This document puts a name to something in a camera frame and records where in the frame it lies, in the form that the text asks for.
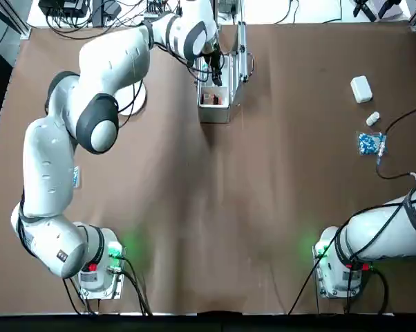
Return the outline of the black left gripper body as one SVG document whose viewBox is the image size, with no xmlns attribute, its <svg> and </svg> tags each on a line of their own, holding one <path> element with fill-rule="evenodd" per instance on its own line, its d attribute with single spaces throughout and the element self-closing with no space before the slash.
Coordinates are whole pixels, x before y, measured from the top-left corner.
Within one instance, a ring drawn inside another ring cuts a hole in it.
<svg viewBox="0 0 416 332">
<path fill-rule="evenodd" d="M 219 47 L 204 47 L 202 50 L 202 56 L 212 71 L 221 70 L 223 64 L 223 53 Z"/>
</svg>

